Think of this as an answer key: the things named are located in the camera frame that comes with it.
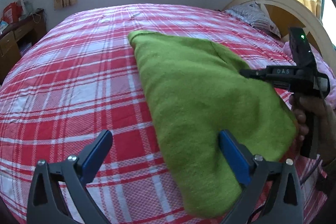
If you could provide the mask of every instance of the patterned pillowcase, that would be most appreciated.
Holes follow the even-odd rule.
[[[226,11],[229,13],[233,11],[243,17],[243,20],[249,23],[252,27],[262,31],[272,32],[277,37],[281,38],[278,27],[264,14],[255,1],[233,6]]]

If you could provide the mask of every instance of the window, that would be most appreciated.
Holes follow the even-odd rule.
[[[335,28],[336,7],[332,0],[324,0],[322,23],[325,31],[330,37],[331,42],[336,46],[336,28]]]

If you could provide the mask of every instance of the folded green towel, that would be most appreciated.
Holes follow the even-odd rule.
[[[128,39],[185,210],[223,215],[241,188],[219,149],[219,131],[229,129],[253,154],[279,160],[295,137],[295,118],[270,84],[239,75],[248,65],[223,45],[149,31]]]

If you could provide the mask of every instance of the desk drawer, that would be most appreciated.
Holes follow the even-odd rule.
[[[16,41],[24,37],[27,33],[29,33],[34,28],[34,21],[31,20],[27,22],[25,25],[22,25],[21,27],[17,28],[14,31],[14,36]]]
[[[17,44],[12,43],[6,54],[0,57],[0,83],[3,83],[6,75],[21,59],[20,51]]]
[[[10,49],[10,47],[16,44],[15,38],[14,38],[14,33],[9,32],[4,36],[3,39],[0,40],[0,51],[1,55],[5,55],[6,52]]]

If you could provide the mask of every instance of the window frame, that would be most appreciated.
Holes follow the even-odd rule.
[[[323,18],[323,11],[324,11],[324,0],[321,1],[321,22]]]

